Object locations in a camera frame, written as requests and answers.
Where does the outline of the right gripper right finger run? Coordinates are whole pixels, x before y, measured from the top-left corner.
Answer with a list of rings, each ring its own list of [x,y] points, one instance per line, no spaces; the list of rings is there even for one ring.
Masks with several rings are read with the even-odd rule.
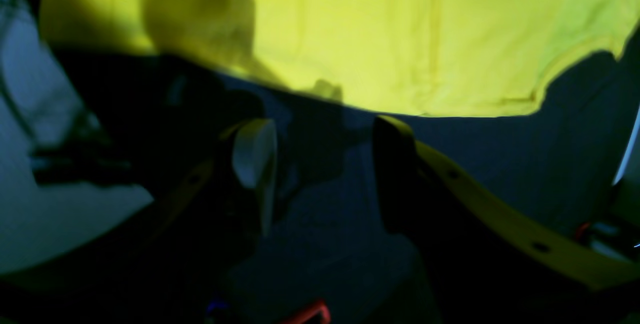
[[[380,115],[372,138],[384,226],[426,251],[429,264],[490,281],[638,290],[638,264],[595,253],[526,217],[416,140],[406,123]]]

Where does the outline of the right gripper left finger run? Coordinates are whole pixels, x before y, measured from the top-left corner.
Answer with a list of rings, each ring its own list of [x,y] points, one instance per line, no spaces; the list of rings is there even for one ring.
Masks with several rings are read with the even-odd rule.
[[[250,119],[231,126],[209,153],[166,182],[132,220],[134,255],[169,251],[216,263],[252,255],[274,222],[278,135],[275,123]]]

